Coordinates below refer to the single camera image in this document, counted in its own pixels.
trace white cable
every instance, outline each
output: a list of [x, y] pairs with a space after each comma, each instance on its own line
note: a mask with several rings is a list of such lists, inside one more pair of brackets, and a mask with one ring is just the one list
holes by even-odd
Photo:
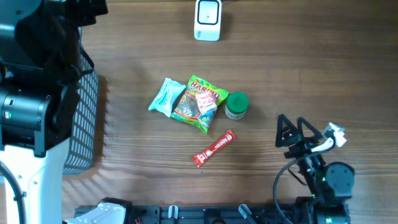
[[330, 149], [333, 146], [333, 139], [332, 138], [328, 138], [322, 145], [314, 147], [313, 149], [311, 149], [311, 152], [323, 152], [325, 150]]

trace red wrapper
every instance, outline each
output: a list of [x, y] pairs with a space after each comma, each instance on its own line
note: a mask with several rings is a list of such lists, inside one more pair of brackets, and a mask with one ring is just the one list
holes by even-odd
[[203, 152], [195, 155], [193, 157], [193, 161], [198, 167], [202, 166], [211, 156], [215, 154], [215, 152], [217, 152], [217, 150], [221, 149], [235, 139], [236, 135], [232, 132], [232, 130], [228, 130], [219, 140], [217, 140], [217, 142], [212, 144]]

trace green lid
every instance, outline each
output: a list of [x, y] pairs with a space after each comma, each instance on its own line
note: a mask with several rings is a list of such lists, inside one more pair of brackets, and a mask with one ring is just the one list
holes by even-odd
[[249, 99], [241, 92], [232, 93], [226, 100], [226, 107], [232, 114], [243, 114], [248, 106]]

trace wooden table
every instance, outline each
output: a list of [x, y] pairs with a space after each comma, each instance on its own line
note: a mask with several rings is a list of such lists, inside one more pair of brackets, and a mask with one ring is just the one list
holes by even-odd
[[[163, 206], [271, 202], [274, 178], [288, 162], [287, 149], [274, 147], [277, 115], [285, 113], [319, 129], [343, 125], [348, 143], [325, 159], [356, 169], [353, 223], [396, 222], [397, 4], [226, 2], [219, 42], [193, 38], [194, 2], [108, 7], [83, 34], [101, 86], [96, 161], [64, 178], [64, 218], [104, 197]], [[245, 118], [233, 121], [220, 110], [204, 134], [147, 110], [166, 77], [186, 83], [192, 75], [247, 94]], [[192, 156], [228, 129], [238, 140], [197, 168]], [[278, 191], [281, 202], [309, 194], [288, 174]]]

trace green container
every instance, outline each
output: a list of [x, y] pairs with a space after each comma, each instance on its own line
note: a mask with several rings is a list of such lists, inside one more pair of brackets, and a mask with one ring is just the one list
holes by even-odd
[[248, 107], [249, 98], [244, 93], [232, 93], [226, 100], [225, 114], [231, 119], [241, 119]]

